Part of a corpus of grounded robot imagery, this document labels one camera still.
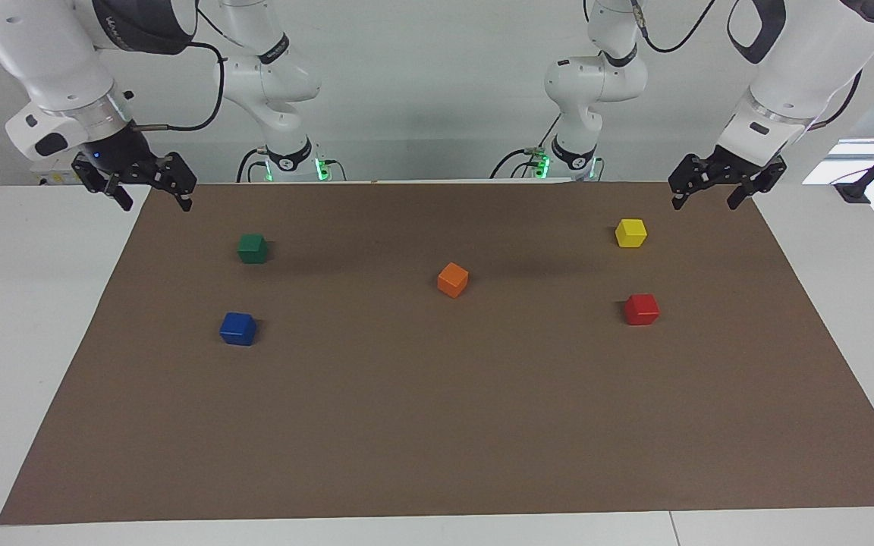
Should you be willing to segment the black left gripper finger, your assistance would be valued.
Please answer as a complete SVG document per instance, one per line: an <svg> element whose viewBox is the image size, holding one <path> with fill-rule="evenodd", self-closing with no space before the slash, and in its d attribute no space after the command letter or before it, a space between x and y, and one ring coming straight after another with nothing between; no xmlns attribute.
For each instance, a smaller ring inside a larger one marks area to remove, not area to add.
<svg viewBox="0 0 874 546"><path fill-rule="evenodd" d="M712 181L706 173L706 162L694 153L687 153L668 176L674 210L683 208L686 201L698 191L710 189Z"/></svg>
<svg viewBox="0 0 874 546"><path fill-rule="evenodd" d="M757 193L769 193L773 190L780 177L787 170L786 162L781 155L775 155L773 159L756 175L742 175L735 190L726 199L726 204L731 210L736 210L743 201L755 196Z"/></svg>

